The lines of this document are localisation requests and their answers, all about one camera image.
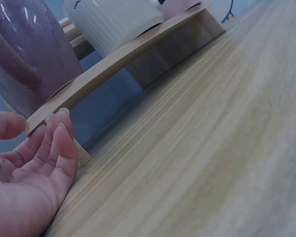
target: mug handle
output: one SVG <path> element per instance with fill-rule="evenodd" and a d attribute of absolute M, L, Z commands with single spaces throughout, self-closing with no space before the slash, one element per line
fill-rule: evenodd
<path fill-rule="evenodd" d="M 41 84 L 41 75 L 31 68 L 19 55 L 17 55 L 10 45 L 0 34 L 0 68 L 10 77 L 22 84 L 26 89 L 34 90 Z"/>

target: purple mug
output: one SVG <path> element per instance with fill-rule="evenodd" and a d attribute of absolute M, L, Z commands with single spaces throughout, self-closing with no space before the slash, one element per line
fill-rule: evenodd
<path fill-rule="evenodd" d="M 44 1 L 0 1 L 0 95 L 14 109 L 29 117 L 81 73 Z"/>

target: hand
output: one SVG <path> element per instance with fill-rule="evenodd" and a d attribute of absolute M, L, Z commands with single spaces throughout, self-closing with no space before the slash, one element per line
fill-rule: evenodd
<path fill-rule="evenodd" d="M 0 112 L 0 139 L 18 136 L 24 117 Z M 77 171 L 69 111 L 40 125 L 12 152 L 0 154 L 0 236 L 38 236 L 64 201 Z"/>

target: finger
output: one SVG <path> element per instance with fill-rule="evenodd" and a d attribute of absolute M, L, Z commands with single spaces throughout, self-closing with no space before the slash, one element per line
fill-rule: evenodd
<path fill-rule="evenodd" d="M 50 179 L 56 187 L 58 200 L 62 202 L 76 176 L 78 150 L 63 123 L 60 123 L 55 130 L 54 142 L 59 155 Z"/>
<path fill-rule="evenodd" d="M 46 130 L 44 134 L 44 138 L 40 144 L 39 149 L 37 150 L 34 158 L 22 166 L 22 169 L 30 170 L 32 172 L 37 172 L 46 162 L 50 153 L 51 144 L 53 141 L 53 127 L 52 120 L 54 116 L 52 116 L 46 125 Z"/>
<path fill-rule="evenodd" d="M 12 139 L 25 128 L 25 118 L 9 112 L 0 112 L 0 139 Z"/>
<path fill-rule="evenodd" d="M 45 136 L 46 125 L 38 126 L 34 132 L 12 152 L 2 153 L 1 157 L 9 160 L 16 168 L 31 161 L 37 153 Z"/>
<path fill-rule="evenodd" d="M 37 172 L 49 176 L 56 166 L 58 151 L 53 145 L 53 133 L 57 125 L 62 122 L 67 125 L 68 130 L 72 130 L 68 113 L 61 111 L 51 116 L 47 122 L 44 139 L 33 160 L 25 164 L 22 169 Z"/>
<path fill-rule="evenodd" d="M 53 120 L 48 122 L 52 123 L 53 132 L 55 132 L 58 124 L 63 123 L 67 128 L 67 131 L 69 132 L 70 136 L 73 137 L 72 124 L 70 121 L 70 115 L 69 115 L 68 109 L 66 108 L 61 109 L 58 113 L 55 114 L 55 116 L 53 117 Z M 56 166 L 57 159 L 58 159 L 58 150 L 53 140 L 47 162 L 37 172 L 45 176 L 50 176 L 51 172 Z"/>

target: fingernail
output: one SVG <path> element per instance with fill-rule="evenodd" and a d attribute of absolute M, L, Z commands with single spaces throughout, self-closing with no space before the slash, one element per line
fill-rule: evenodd
<path fill-rule="evenodd" d="M 67 128 L 66 128 L 66 126 L 65 126 L 62 122 L 60 122 L 60 123 L 57 125 L 57 127 L 62 127 L 62 128 L 64 128 L 66 131 L 68 131 Z"/>
<path fill-rule="evenodd" d="M 64 111 L 64 112 L 66 112 L 66 113 L 70 116 L 69 109 L 67 109 L 67 108 L 65 108 L 65 107 L 60 108 L 60 109 L 59 109 L 59 112 L 60 112 L 60 111 Z"/>
<path fill-rule="evenodd" d="M 45 118 L 45 122 L 48 122 L 53 116 L 54 114 L 50 114 L 47 118 Z"/>

